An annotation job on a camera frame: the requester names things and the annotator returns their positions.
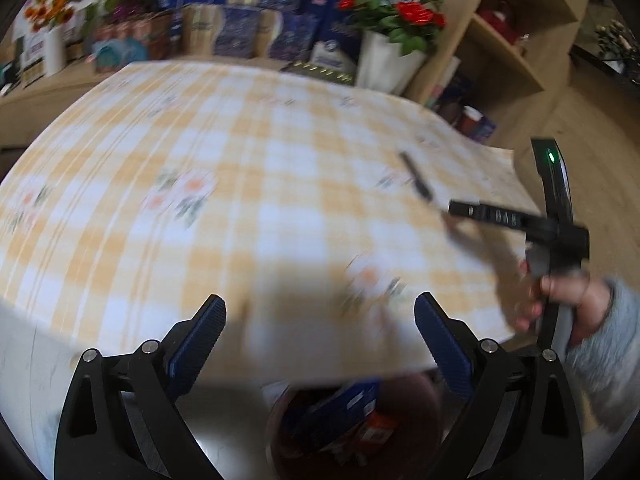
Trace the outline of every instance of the floral pattern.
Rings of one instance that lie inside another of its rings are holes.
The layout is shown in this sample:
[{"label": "floral pattern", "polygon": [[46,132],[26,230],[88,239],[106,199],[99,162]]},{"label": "floral pattern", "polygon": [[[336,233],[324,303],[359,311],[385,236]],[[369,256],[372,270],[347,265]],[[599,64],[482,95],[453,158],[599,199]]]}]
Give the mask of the floral pattern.
[{"label": "floral pattern", "polygon": [[32,228],[51,191],[52,187],[41,186],[23,192],[18,199],[14,214],[9,219],[9,230],[13,233],[18,228]]},{"label": "floral pattern", "polygon": [[143,200],[142,211],[159,216],[171,210],[174,219],[183,221],[189,228],[198,219],[216,185],[217,180],[209,171],[192,169],[180,174],[164,170]]},{"label": "floral pattern", "polygon": [[359,254],[347,266],[346,300],[342,311],[359,312],[374,304],[389,304],[404,291],[405,284],[394,276],[380,258]]}]

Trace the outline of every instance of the orange flower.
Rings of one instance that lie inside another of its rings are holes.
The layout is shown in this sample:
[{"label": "orange flower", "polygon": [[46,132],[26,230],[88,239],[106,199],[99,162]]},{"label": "orange flower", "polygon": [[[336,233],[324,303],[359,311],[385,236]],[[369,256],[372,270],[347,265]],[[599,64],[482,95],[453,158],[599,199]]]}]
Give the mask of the orange flower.
[{"label": "orange flower", "polygon": [[61,0],[54,0],[53,1],[53,6],[51,7],[51,10],[53,11],[54,14],[59,13],[62,9],[64,9],[65,7],[65,3]]},{"label": "orange flower", "polygon": [[65,9],[65,11],[62,13],[62,23],[66,23],[68,22],[74,15],[74,10],[69,7],[68,9]]}]

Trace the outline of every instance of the table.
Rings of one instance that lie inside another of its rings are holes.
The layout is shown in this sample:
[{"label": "table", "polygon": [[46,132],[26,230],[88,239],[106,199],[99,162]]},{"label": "table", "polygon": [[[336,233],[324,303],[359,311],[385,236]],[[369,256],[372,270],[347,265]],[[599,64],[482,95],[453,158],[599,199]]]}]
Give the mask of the table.
[{"label": "table", "polygon": [[510,152],[415,103],[255,68],[132,64],[2,183],[0,296],[74,348],[111,354],[218,294],[227,326],[203,380],[422,369],[433,361],[412,307],[425,290],[477,335],[511,334],[500,304],[524,238],[450,232],[450,198],[535,211]]},{"label": "table", "polygon": [[[186,54],[177,59],[257,66],[271,70],[280,70],[286,65],[284,61],[261,57],[241,59]],[[0,98],[0,149],[31,144],[64,110],[109,76],[95,73],[94,64],[81,59],[73,61],[51,77],[42,77],[28,86],[20,84]]]}]

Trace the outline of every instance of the red object on shelf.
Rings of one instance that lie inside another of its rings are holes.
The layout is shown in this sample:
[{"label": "red object on shelf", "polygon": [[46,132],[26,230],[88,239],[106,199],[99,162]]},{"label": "red object on shelf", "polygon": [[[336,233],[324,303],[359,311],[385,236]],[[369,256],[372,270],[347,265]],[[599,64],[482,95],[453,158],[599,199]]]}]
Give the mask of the red object on shelf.
[{"label": "red object on shelf", "polygon": [[500,34],[510,44],[515,44],[518,41],[519,34],[510,27],[510,25],[504,19],[504,16],[497,10],[480,10],[478,12],[483,20],[491,25],[498,34]]}]

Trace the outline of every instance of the flower picture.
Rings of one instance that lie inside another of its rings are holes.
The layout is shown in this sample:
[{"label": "flower picture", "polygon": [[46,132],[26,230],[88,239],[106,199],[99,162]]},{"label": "flower picture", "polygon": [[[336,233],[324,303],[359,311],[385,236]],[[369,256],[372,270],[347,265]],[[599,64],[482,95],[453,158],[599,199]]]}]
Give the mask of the flower picture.
[{"label": "flower picture", "polygon": [[394,276],[388,265],[373,254],[359,254],[345,270],[347,295],[344,312],[369,308],[373,304],[387,304],[402,293],[405,284]]},{"label": "flower picture", "polygon": [[353,13],[361,30],[379,32],[391,43],[401,44],[403,56],[414,50],[433,52],[447,19],[440,12],[442,0],[340,0],[338,8]]},{"label": "flower picture", "polygon": [[25,190],[15,205],[15,211],[9,218],[9,230],[30,229],[38,220],[42,205],[51,195],[52,187],[39,186]]},{"label": "flower picture", "polygon": [[70,0],[34,0],[24,11],[24,17],[31,23],[32,32],[66,23],[73,15]]},{"label": "flower picture", "polygon": [[190,227],[200,215],[218,181],[206,170],[192,169],[185,173],[165,170],[142,202],[142,211],[153,216],[172,211],[175,220]]}]

